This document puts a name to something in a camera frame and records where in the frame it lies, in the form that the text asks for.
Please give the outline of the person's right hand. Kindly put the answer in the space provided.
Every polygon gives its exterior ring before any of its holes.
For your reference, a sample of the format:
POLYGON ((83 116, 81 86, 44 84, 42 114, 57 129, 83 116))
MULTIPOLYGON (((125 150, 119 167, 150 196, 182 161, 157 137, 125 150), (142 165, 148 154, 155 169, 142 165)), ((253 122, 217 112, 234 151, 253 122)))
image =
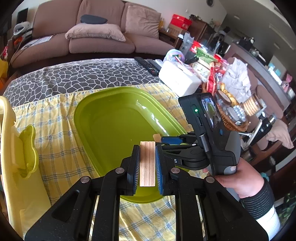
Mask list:
POLYGON ((232 175, 216 175, 214 178, 225 188, 233 188, 239 198, 255 196, 264 186, 263 177, 243 158, 232 175))

